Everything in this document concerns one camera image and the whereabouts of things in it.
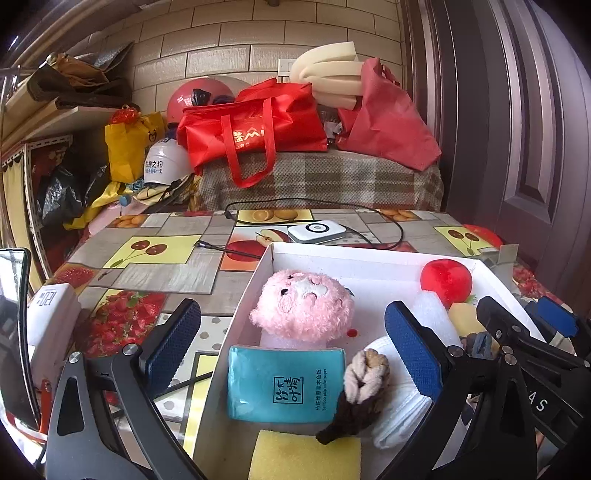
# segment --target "black plastic bag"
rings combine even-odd
[[[86,187],[86,193],[84,195],[84,206],[90,206],[92,202],[103,195],[109,182],[111,182],[111,172],[109,172],[109,166],[105,164],[102,167],[99,167],[95,174],[90,178],[90,183]]]
[[[37,209],[43,226],[71,222],[84,213],[83,189],[70,170],[58,165],[42,185]]]

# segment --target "tiled wall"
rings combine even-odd
[[[380,57],[404,81],[404,29],[397,0],[163,0],[94,33],[70,52],[133,41],[127,77],[144,113],[164,111],[184,79],[221,73],[258,83],[277,59],[354,41],[361,59]]]

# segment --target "blue gripper pad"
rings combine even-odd
[[[435,402],[443,389],[441,364],[419,334],[419,329],[429,329],[422,327],[401,301],[386,307],[384,323],[418,391]]]
[[[548,297],[538,300],[537,313],[565,337],[572,338],[579,332],[576,317]]]
[[[168,388],[200,326],[199,304],[184,299],[166,323],[150,332],[142,345],[145,390],[150,398],[157,397]]]

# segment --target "brown plush toy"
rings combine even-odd
[[[389,381],[390,365],[385,355],[372,348],[358,352],[345,370],[345,389],[339,395],[335,417],[316,439],[326,445],[369,427],[384,407]]]

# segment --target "yellow square print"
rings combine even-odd
[[[481,248],[492,247],[489,242],[463,226],[436,226],[434,228],[465,257],[479,255]]]
[[[312,212],[309,210],[295,209],[260,209],[260,210],[240,210],[238,212],[237,226],[248,226],[247,223],[265,224],[265,223],[291,223],[301,220],[314,221]]]
[[[133,236],[103,268],[125,268],[130,263],[184,264],[201,235]]]

